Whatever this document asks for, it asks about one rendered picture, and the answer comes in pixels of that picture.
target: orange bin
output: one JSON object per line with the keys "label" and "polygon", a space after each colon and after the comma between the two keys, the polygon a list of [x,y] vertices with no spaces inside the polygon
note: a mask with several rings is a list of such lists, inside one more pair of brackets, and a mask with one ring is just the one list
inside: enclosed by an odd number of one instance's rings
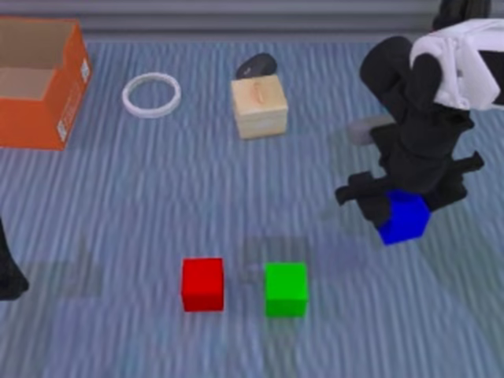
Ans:
{"label": "orange bin", "polygon": [[63,150],[90,78],[76,20],[0,17],[0,146]]}

